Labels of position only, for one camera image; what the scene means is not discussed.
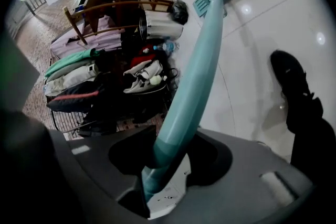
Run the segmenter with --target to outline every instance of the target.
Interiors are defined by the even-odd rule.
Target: brick pavement
[[[46,107],[46,98],[43,94],[44,74],[50,65],[51,41],[70,27],[62,8],[74,8],[77,0],[59,0],[50,6],[40,8],[35,17],[22,25],[16,35],[16,42],[20,50],[40,72],[23,112],[43,122],[48,128],[54,129],[49,109]]]

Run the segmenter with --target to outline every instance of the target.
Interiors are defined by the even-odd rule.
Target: black plastic bag
[[[176,0],[172,8],[173,20],[184,25],[188,21],[187,5],[182,0]]]

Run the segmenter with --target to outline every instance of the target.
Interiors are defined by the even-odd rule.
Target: light blue tube
[[[223,16],[223,0],[211,0],[193,54],[154,144],[154,164],[159,168],[145,167],[142,171],[146,201],[165,187],[165,173],[185,151],[200,124],[217,68]]]

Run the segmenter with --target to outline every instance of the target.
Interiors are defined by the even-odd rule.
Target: green towel
[[[52,73],[56,72],[57,70],[68,66],[71,63],[78,62],[83,59],[91,58],[100,55],[102,50],[96,51],[95,49],[75,52],[73,54],[68,55],[67,57],[64,57],[57,62],[55,62],[53,65],[49,67],[47,70],[45,77],[48,78],[51,76]]]

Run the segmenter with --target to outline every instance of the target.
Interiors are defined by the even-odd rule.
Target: person's leg
[[[322,118],[322,104],[313,99],[299,61],[284,51],[271,55],[274,73],[288,101],[287,127],[295,134],[291,164],[316,185],[334,184],[336,138]]]

